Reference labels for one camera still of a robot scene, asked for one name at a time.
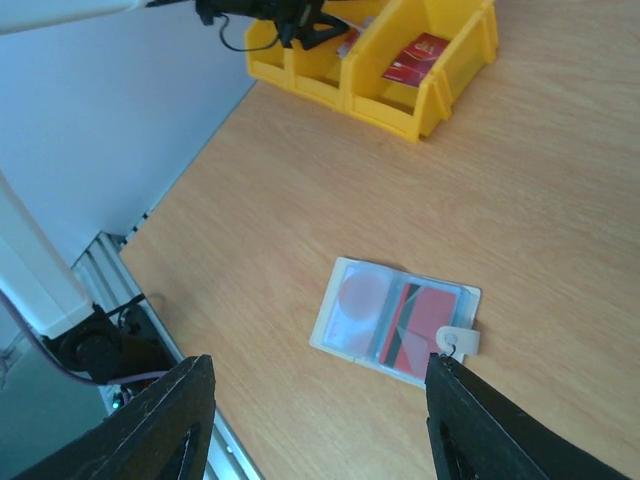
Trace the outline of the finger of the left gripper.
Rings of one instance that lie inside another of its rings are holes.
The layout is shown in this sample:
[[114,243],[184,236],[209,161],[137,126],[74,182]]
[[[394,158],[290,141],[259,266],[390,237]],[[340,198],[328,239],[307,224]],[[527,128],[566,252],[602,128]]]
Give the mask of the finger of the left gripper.
[[320,13],[299,29],[299,41],[304,50],[310,50],[348,32],[348,24],[335,16]]

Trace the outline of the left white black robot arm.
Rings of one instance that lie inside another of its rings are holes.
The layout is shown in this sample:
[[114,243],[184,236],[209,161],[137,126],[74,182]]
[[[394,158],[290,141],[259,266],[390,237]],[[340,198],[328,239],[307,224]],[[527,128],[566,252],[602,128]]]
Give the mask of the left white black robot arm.
[[[28,1],[15,0],[1,3],[1,33],[18,33],[38,28],[65,24],[115,13],[167,6],[167,1],[146,0],[80,0],[80,1]],[[323,11],[322,1],[305,0],[195,0],[195,11],[205,26],[212,26],[218,18],[221,43],[229,50],[225,30],[232,15],[268,21],[275,27],[275,38],[264,50],[281,44],[290,48],[297,40],[310,50],[350,30],[350,25]]]

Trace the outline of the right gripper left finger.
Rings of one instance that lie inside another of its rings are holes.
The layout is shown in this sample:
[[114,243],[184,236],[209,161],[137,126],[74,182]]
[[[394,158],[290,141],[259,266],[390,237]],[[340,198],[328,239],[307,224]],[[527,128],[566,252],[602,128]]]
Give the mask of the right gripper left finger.
[[208,355],[191,356],[108,414],[95,389],[24,377],[1,395],[4,479],[201,479],[215,416]]

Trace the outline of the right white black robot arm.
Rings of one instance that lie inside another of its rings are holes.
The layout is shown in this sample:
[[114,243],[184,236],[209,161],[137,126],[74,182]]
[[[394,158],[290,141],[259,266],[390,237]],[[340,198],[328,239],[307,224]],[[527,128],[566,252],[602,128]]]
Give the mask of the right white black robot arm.
[[[87,321],[91,297],[12,191],[1,184],[1,289],[23,320],[57,339]],[[621,473],[554,434],[459,357],[426,369],[427,421],[442,479],[619,479]]]

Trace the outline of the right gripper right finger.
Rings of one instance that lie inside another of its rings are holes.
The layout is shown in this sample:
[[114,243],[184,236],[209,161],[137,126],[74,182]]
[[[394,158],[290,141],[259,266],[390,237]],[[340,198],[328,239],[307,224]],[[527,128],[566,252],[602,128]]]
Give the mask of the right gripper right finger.
[[623,479],[538,422],[456,359],[432,353],[429,433],[439,479]]

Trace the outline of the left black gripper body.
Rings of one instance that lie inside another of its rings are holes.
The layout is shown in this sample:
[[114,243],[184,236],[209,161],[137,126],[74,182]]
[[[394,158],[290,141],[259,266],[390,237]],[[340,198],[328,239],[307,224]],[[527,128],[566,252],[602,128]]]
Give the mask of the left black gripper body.
[[298,40],[304,48],[314,48],[325,41],[323,33],[315,29],[320,23],[323,1],[257,0],[251,2],[251,15],[271,21],[277,37],[285,48]]

